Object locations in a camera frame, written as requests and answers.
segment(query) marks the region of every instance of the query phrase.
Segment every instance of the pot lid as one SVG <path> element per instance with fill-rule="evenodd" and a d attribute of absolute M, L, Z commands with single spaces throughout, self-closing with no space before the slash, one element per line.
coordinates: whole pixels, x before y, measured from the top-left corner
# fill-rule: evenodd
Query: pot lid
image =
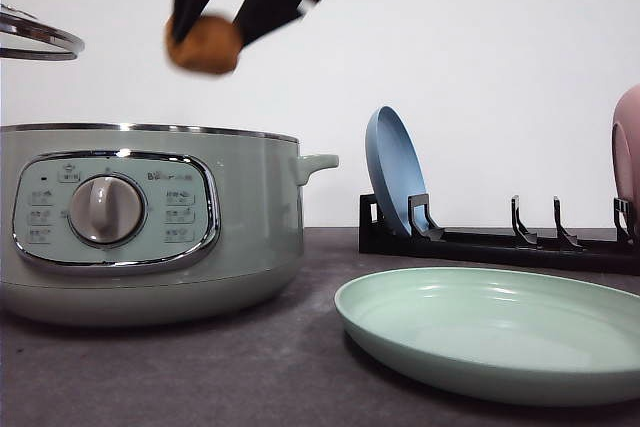
<path fill-rule="evenodd" d="M 73 60 L 84 50 L 82 39 L 38 22 L 31 14 L 0 4 L 0 57 L 26 60 Z"/>

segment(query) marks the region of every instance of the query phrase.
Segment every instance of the dish rack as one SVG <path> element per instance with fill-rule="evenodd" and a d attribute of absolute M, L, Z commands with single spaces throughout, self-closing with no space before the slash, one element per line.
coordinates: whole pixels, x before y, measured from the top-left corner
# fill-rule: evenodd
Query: dish rack
<path fill-rule="evenodd" d="M 520 220 L 519 197 L 511 199 L 513 233 L 493 234 L 448 230 L 438 226 L 429 212 L 429 194 L 408 198 L 411 236 L 400 237 L 388 227 L 375 194 L 360 196 L 359 251 L 367 254 L 428 257 L 449 260 L 508 264 L 592 272 L 640 275 L 640 241 L 633 227 L 631 202 L 615 198 L 615 240 L 582 239 L 571 235 L 561 223 L 560 200 L 554 197 L 556 236 L 530 232 Z M 372 206 L 376 207 L 373 219 Z M 429 227 L 415 221 L 415 210 L 423 208 Z M 625 218 L 622 225 L 621 216 Z"/>

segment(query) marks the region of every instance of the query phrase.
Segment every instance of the gray countertop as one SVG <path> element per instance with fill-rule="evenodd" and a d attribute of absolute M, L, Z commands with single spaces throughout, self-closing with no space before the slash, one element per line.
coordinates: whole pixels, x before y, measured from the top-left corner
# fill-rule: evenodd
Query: gray countertop
<path fill-rule="evenodd" d="M 382 366 L 344 333 L 333 305 L 338 287 L 392 268 L 470 264 L 359 254 L 355 228 L 305 234 L 296 279 L 273 300 L 232 315 L 93 330 L 0 313 L 1 425 L 640 425 L 640 400 L 508 406 L 443 392 Z M 640 277 L 544 272 L 640 294 Z"/>

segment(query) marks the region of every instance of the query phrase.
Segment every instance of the plate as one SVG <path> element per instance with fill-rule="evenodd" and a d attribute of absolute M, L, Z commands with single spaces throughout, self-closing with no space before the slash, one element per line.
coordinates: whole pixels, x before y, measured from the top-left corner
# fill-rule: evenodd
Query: plate
<path fill-rule="evenodd" d="M 486 400 L 583 406 L 640 397 L 640 297 L 540 274 L 418 268 L 343 285 L 349 335 L 392 369 Z"/>
<path fill-rule="evenodd" d="M 411 138 L 391 107 L 382 107 L 371 116 L 365 150 L 373 192 L 387 224 L 396 235 L 409 237 L 409 196 L 427 190 Z M 421 229 L 428 228 L 424 209 L 416 209 L 415 220 Z"/>

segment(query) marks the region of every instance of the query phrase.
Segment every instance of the stainless steel rim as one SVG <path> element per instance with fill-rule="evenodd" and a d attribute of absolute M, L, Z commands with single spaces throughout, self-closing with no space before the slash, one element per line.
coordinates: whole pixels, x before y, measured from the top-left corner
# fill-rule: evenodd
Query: stainless steel rim
<path fill-rule="evenodd" d="M 212 127 L 198 127 L 185 125 L 161 125 L 161 124 L 99 124 L 99 123 L 46 123 L 46 124 L 18 124 L 0 127 L 0 132 L 25 132 L 30 130 L 129 130 L 147 132 L 185 132 L 192 134 L 218 134 L 239 135 L 244 137 L 258 137 L 262 139 L 282 140 L 285 142 L 299 143 L 295 137 L 288 135 L 271 134 L 268 132 L 255 132 L 251 130 L 218 129 Z"/>
<path fill-rule="evenodd" d="M 73 60 L 84 50 L 84 42 L 79 37 L 68 32 L 40 24 L 34 20 L 25 19 L 16 14 L 30 14 L 2 5 L 0 12 L 0 32 L 5 34 L 25 37 L 45 44 L 63 49 L 63 52 L 47 52 L 40 50 L 8 49 L 0 47 L 0 57 L 25 60 Z"/>

